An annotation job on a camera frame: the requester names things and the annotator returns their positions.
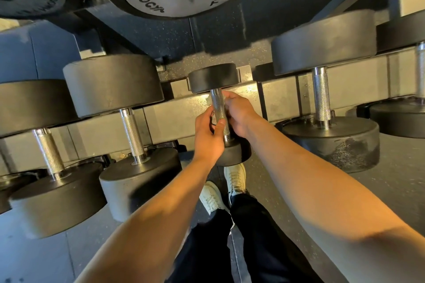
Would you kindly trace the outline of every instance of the dumbbell handle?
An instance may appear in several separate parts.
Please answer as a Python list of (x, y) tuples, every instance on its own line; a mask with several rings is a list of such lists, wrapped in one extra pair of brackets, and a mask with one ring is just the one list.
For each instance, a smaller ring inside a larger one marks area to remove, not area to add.
[(217, 120), (217, 122), (220, 119), (224, 119), (226, 121), (226, 125), (224, 126), (223, 136), (224, 136), (224, 145), (227, 145), (230, 143), (232, 139), (230, 137), (229, 121), (227, 120), (223, 93), (221, 92), (221, 88), (215, 88), (211, 90), (210, 92), (211, 92), (212, 105), (214, 107), (215, 119)]
[(316, 121), (322, 128), (329, 128), (332, 115), (326, 66), (313, 69), (313, 90), (315, 93)]
[(425, 42), (416, 47), (416, 98), (425, 99)]
[(60, 180), (60, 172), (65, 169), (65, 166), (63, 165), (62, 158), (50, 130), (41, 128), (33, 130), (32, 133), (37, 139), (50, 175), (54, 180)]
[(141, 164), (146, 160), (146, 152), (143, 148), (139, 128), (135, 121), (134, 111), (131, 108), (121, 109), (121, 118), (124, 123), (125, 133), (130, 143), (131, 153), (136, 164)]

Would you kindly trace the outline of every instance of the wrist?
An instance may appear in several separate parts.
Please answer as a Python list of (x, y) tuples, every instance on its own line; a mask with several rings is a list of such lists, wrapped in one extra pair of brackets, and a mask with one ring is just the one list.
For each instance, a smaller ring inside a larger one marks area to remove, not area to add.
[(255, 116), (252, 116), (248, 119), (247, 124), (245, 125), (246, 130), (246, 136), (247, 140), (251, 141), (253, 140), (253, 137), (255, 136), (256, 131), (260, 130), (262, 125), (268, 124), (268, 121), (263, 119), (261, 116), (256, 114)]
[(191, 164), (196, 164), (198, 167), (205, 168), (208, 173), (214, 167), (216, 161), (212, 161), (210, 157), (200, 157), (194, 155)]

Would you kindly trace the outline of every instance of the leg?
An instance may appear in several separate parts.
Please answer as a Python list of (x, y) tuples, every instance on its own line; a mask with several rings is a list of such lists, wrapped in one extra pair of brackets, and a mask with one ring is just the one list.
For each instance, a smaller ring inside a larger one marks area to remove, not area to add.
[(211, 184), (205, 184), (200, 196), (211, 218), (192, 229), (175, 260), (175, 270), (167, 283), (233, 282), (230, 250), (227, 247), (233, 221), (225, 210), (219, 190)]
[(244, 238), (243, 255), (252, 282), (322, 282), (263, 205), (246, 194), (245, 168), (229, 167), (225, 175), (230, 179), (230, 212)]

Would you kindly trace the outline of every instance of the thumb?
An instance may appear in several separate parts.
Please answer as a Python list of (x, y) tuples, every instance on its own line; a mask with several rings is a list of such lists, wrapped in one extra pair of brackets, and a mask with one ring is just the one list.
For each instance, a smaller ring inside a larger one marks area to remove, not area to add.
[(224, 128), (226, 126), (226, 120), (220, 119), (215, 125), (214, 137), (223, 138)]

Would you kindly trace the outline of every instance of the left hand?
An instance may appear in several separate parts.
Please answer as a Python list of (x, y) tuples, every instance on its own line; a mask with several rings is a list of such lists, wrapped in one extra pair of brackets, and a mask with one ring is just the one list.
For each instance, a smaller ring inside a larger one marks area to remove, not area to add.
[(225, 120), (220, 119), (217, 125), (211, 125), (211, 116), (214, 112), (210, 106), (195, 121), (195, 155), (194, 160), (201, 160), (213, 167), (224, 152), (223, 131)]

